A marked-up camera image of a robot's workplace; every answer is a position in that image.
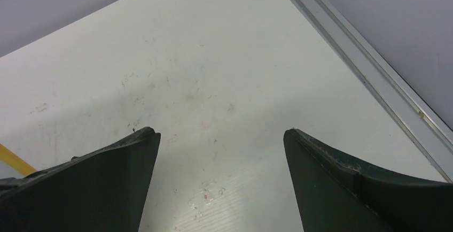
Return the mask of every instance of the yellow line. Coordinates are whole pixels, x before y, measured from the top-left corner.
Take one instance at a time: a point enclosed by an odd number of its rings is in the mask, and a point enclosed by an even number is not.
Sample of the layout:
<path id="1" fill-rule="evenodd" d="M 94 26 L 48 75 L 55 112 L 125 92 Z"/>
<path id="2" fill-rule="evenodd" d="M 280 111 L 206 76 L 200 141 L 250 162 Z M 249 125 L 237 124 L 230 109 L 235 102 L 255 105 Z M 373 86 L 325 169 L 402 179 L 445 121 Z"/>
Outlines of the yellow line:
<path id="1" fill-rule="evenodd" d="M 13 167 L 16 171 L 24 176 L 28 176 L 31 173 L 36 172 L 35 168 L 31 167 L 30 164 L 20 159 L 2 144 L 0 144 L 0 160 Z"/>

